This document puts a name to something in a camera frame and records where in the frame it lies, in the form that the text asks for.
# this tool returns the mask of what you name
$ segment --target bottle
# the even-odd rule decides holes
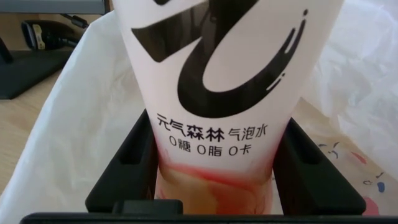
[[[265,214],[272,162],[342,0],[114,0],[160,162],[189,214]]]

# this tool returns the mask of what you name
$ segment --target black device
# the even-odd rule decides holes
[[[60,13],[68,17],[66,14],[105,14],[109,12],[109,8],[109,0],[0,0],[0,13]],[[87,26],[79,17],[70,16],[70,19],[77,26]],[[72,49],[48,50],[57,49],[61,45],[73,47],[78,42],[71,37],[60,38],[59,32],[57,35],[48,32],[47,28],[52,27],[54,30],[55,27],[48,21],[41,22],[43,33],[36,35],[30,22],[22,23],[28,46],[40,50],[39,48],[43,47],[42,43],[47,41],[44,46],[46,51],[8,50],[0,37],[0,100],[13,99],[60,70],[67,62]],[[63,28],[64,34],[70,31],[65,25]]]
[[[21,24],[27,46],[32,50],[57,50],[76,47],[75,31],[56,21],[29,20]]]
[[[88,213],[34,213],[21,223],[398,223],[398,217],[362,217],[363,198],[293,119],[273,166],[283,216],[182,215],[181,201],[153,200],[157,163],[143,112],[87,196]]]

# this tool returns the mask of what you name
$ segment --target black logo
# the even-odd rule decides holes
[[[268,64],[264,62],[266,66],[246,83],[223,92],[207,90],[203,84],[205,68],[218,44],[255,3],[255,0],[210,0],[149,27],[132,29],[157,62],[201,37],[182,67],[177,87],[181,105],[192,114],[224,118],[246,111],[266,97],[284,77],[283,71],[303,34],[305,19],[302,19],[297,35],[294,37],[296,28],[292,28],[273,59]]]

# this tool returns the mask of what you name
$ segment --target black cable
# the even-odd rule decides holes
[[[61,16],[69,19],[73,25],[78,26],[82,29],[86,29],[88,27],[88,23],[85,19],[78,16],[70,16],[68,14],[61,14]]]

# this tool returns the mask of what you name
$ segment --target wooden surface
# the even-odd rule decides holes
[[[81,16],[92,22],[99,16]],[[68,24],[70,21],[56,14],[0,14],[0,37],[11,50],[24,50],[27,46],[21,32],[26,19],[48,19]],[[19,156],[25,147],[30,130],[47,99],[59,72],[42,81],[13,100],[0,100],[0,194],[6,187]]]

